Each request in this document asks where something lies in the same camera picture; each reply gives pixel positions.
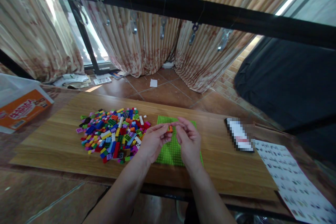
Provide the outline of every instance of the floor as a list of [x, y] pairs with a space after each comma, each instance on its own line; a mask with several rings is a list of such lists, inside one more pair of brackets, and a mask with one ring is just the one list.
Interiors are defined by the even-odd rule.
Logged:
[[[151, 79], [158, 87], [150, 87]], [[87, 92], [160, 103], [181, 108], [250, 118], [268, 125], [250, 111], [209, 89], [190, 90], [173, 69], [151, 76], [127, 76]], [[0, 171], [0, 223], [81, 223], [105, 186], [38, 175]], [[172, 199], [140, 195], [131, 223], [180, 223]]]

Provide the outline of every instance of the brick wall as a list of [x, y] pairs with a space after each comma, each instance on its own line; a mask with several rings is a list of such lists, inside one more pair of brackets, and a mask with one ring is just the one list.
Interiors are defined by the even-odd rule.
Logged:
[[259, 40], [262, 38], [261, 35], [257, 35], [252, 42], [245, 48], [244, 51], [236, 58], [236, 60], [231, 64], [231, 66], [224, 72], [224, 74], [218, 79], [218, 81], [212, 86], [214, 90], [220, 93], [225, 98], [239, 104], [241, 107], [245, 108], [246, 110], [250, 111], [251, 113], [255, 114], [256, 116], [264, 119], [265, 121], [269, 122], [273, 126], [278, 129], [283, 129], [278, 123], [273, 121], [269, 118], [265, 113], [261, 110], [257, 109], [243, 98], [239, 96], [236, 92], [233, 84], [233, 80], [240, 68], [240, 65], [244, 61], [244, 59], [249, 55], [252, 49], [256, 46]]

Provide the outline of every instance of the wooden board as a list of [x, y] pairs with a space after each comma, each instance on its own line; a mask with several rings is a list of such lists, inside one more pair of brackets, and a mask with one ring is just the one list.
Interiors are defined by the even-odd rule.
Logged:
[[[29, 135], [15, 150], [10, 163], [24, 166], [117, 178], [125, 165], [116, 161], [103, 164], [98, 155], [88, 155], [80, 143], [82, 134], [76, 129], [80, 116], [102, 108], [113, 110], [136, 107], [140, 115], [156, 124], [158, 115], [183, 116], [197, 123], [202, 135], [204, 167], [221, 194], [278, 201], [277, 186], [259, 154], [237, 151], [228, 135], [224, 119], [228, 116], [137, 100], [93, 95], [81, 92], [68, 105], [49, 118]], [[152, 164], [145, 182], [190, 188], [184, 167]]]

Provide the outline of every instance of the hand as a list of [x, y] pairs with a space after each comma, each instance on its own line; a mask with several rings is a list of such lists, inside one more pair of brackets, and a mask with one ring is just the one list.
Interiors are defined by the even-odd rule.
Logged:
[[176, 127], [176, 138], [181, 145], [181, 157], [189, 173], [197, 171], [202, 167], [201, 135], [195, 126], [183, 117], [178, 117], [178, 122], [172, 122]]
[[147, 129], [137, 155], [140, 154], [154, 163], [162, 146], [172, 140], [172, 134], [167, 133], [169, 126], [170, 124], [157, 124]]

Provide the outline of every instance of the curtain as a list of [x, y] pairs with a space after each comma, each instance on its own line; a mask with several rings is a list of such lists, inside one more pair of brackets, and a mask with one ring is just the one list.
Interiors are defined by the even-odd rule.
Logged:
[[[273, 13], [284, 0], [208, 0], [256, 11]], [[169, 19], [164, 40], [160, 40], [160, 17], [138, 13], [138, 34], [131, 33], [130, 11], [106, 6], [110, 26], [104, 26], [98, 6], [82, 0], [93, 26], [102, 38], [112, 62], [131, 75], [155, 73], [166, 59], [174, 56], [176, 73], [187, 86], [197, 92], [205, 92], [240, 54], [255, 34], [234, 31], [223, 52], [217, 47], [221, 41], [221, 29], [202, 24], [196, 32], [192, 46], [189, 38], [193, 24], [190, 21]]]
[[[207, 0], [220, 4], [273, 13], [284, 0]], [[222, 52], [217, 48], [222, 39], [219, 27], [202, 24], [196, 32], [192, 45], [192, 22], [184, 21], [181, 27], [175, 55], [175, 71], [187, 86], [205, 92], [236, 59], [242, 50], [253, 40], [255, 34], [233, 31]]]
[[[84, 73], [58, 0], [0, 0], [0, 32], [1, 50], [41, 82]], [[9, 73], [3, 65], [0, 71]]]

